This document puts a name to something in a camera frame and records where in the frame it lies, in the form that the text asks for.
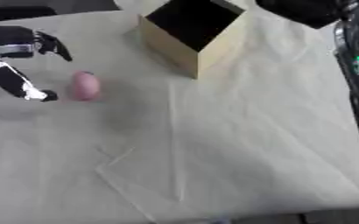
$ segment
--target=pink ball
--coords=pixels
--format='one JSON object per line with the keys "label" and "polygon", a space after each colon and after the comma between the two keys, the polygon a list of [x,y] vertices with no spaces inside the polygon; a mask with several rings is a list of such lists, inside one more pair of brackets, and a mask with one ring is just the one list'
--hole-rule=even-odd
{"label": "pink ball", "polygon": [[92,101],[99,96],[101,83],[91,73],[77,72],[72,79],[71,91],[76,101]]}

